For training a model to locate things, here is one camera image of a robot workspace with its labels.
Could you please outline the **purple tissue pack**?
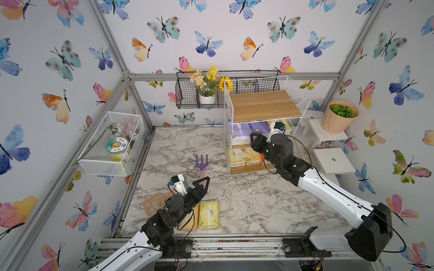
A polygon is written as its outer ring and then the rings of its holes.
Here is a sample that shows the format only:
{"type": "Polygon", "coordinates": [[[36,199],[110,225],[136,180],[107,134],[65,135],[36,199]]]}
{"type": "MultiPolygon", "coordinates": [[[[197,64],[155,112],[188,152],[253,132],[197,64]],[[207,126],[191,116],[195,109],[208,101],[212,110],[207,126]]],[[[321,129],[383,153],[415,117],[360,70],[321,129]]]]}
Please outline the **purple tissue pack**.
{"type": "Polygon", "coordinates": [[[232,139],[232,145],[246,145],[250,144],[250,134],[252,129],[248,123],[232,124],[228,121],[229,135],[232,139]]]}
{"type": "Polygon", "coordinates": [[[266,121],[249,123],[252,133],[262,134],[265,137],[269,136],[270,126],[266,121]]]}

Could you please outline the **green tissue pack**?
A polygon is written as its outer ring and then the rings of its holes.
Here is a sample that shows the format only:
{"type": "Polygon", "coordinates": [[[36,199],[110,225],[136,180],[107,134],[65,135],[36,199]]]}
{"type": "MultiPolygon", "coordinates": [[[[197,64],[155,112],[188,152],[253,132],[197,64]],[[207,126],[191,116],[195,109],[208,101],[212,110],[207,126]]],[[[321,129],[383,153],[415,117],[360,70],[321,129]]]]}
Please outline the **green tissue pack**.
{"type": "Polygon", "coordinates": [[[218,201],[201,202],[199,209],[198,227],[200,229],[213,229],[220,226],[218,201]]]}

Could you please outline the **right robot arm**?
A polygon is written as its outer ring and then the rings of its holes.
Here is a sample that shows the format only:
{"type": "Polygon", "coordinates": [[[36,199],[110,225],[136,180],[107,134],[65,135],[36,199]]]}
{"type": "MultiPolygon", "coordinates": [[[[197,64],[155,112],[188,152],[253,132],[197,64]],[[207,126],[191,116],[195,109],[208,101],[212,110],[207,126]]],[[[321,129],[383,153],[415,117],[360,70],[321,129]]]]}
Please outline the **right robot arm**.
{"type": "Polygon", "coordinates": [[[262,154],[280,177],[315,195],[349,223],[346,228],[313,227],[307,233],[311,249],[353,251],[370,262],[377,261],[385,252],[397,234],[392,226],[392,212],[385,204],[371,204],[326,179],[310,163],[294,156],[293,142],[286,134],[274,134],[267,139],[252,133],[250,141],[251,148],[262,154]]]}

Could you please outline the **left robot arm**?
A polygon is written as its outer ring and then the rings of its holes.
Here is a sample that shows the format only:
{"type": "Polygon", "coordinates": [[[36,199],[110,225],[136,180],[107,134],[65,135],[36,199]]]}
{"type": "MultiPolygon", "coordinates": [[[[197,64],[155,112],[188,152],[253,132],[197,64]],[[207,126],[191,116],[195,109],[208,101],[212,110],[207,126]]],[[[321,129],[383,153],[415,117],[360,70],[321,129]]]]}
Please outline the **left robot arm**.
{"type": "Polygon", "coordinates": [[[208,192],[209,177],[193,181],[193,187],[171,195],[141,229],[120,249],[94,266],[93,271],[140,271],[155,263],[163,253],[175,248],[179,241],[174,229],[193,213],[208,192]]]}

